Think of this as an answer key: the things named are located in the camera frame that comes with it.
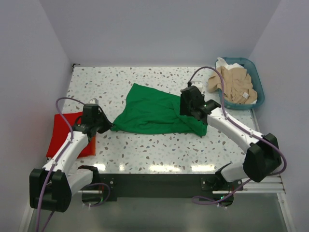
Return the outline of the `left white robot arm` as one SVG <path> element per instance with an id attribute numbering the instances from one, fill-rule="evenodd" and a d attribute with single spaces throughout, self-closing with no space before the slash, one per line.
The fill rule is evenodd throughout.
<path id="1" fill-rule="evenodd" d="M 54 157 L 29 175 L 29 203 L 34 209 L 65 212 L 72 196 L 87 187 L 96 189 L 101 183 L 98 168 L 82 165 L 70 175 L 80 153 L 96 134 L 111 129 L 102 108 L 95 103 L 83 106 L 81 118 L 73 124 L 65 142 Z"/>

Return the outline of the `green polo shirt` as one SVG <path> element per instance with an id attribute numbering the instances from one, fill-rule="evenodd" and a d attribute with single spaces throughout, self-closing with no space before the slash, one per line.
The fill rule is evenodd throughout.
<path id="1" fill-rule="evenodd" d="M 192 133 L 205 136 L 207 125 L 180 115 L 180 102 L 177 95 L 134 84 L 126 96 L 126 106 L 114 120 L 111 130 L 147 135 Z"/>

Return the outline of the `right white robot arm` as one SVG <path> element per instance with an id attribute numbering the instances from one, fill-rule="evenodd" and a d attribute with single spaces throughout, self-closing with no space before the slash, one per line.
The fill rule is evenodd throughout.
<path id="1" fill-rule="evenodd" d="M 278 141 L 273 134 L 263 135 L 245 126 L 216 101 L 205 101 L 196 86 L 181 90 L 180 114 L 218 129 L 245 153 L 243 162 L 227 164 L 216 172 L 217 188 L 225 190 L 233 181 L 243 178 L 261 182 L 281 166 Z"/>

